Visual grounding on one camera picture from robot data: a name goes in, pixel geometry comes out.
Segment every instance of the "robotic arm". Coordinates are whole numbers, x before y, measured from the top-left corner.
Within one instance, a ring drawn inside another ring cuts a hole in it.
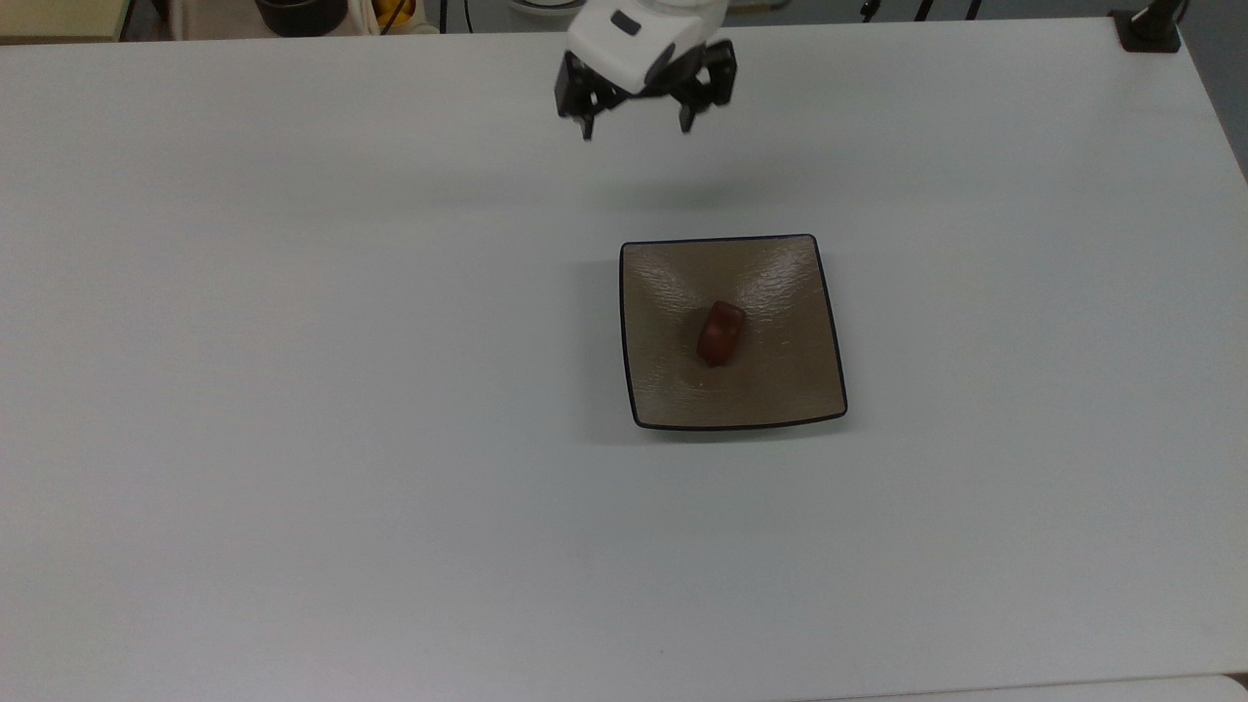
[[[680,102],[680,131],[688,134],[694,117],[733,97],[733,42],[706,44],[724,22],[728,2],[589,0],[568,29],[554,86],[559,116],[579,124],[589,141],[600,112],[633,97],[670,95]]]

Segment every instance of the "floor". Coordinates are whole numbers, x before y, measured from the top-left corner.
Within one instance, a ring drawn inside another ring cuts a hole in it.
[[[175,0],[191,2],[193,0]],[[262,36],[267,34],[250,0],[198,0],[207,10],[198,15],[202,37]],[[437,21],[437,2],[428,1],[431,21]],[[970,0],[941,0],[932,6],[929,21],[961,20]],[[129,40],[161,40],[171,36],[160,21],[152,0],[135,0],[126,30]],[[980,19],[1104,16],[1111,9],[1143,6],[1144,0],[983,0]],[[464,32],[464,10],[472,12],[480,32],[558,30],[510,10],[507,0],[456,0],[449,2],[447,26]],[[765,14],[730,17],[729,25],[787,25],[857,22],[857,0],[792,0]],[[882,0],[874,21],[911,21],[919,0]],[[1182,25],[1192,57],[1204,80],[1213,106],[1239,160],[1248,174],[1248,0],[1192,0]]]

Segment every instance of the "square plate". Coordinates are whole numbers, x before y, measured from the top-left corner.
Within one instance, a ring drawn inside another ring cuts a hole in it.
[[[695,347],[716,300],[744,310],[745,327],[731,361],[713,368]],[[643,427],[763,428],[845,413],[832,306],[809,234],[625,244],[620,329]]]

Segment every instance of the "yellow object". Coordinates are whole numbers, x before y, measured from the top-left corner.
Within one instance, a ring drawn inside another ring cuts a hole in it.
[[[394,14],[394,7],[398,6],[398,0],[373,0],[373,9],[377,11],[377,24],[386,26],[389,21],[391,15]],[[394,26],[398,26],[407,20],[412,19],[416,12],[416,0],[404,0],[403,9],[398,11],[398,16],[394,17]]]

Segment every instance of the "white table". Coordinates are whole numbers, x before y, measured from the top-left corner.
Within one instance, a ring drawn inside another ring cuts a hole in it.
[[[1248,189],[1108,20],[0,50],[0,698],[1248,670]],[[628,240],[812,232],[844,420],[630,422]]]

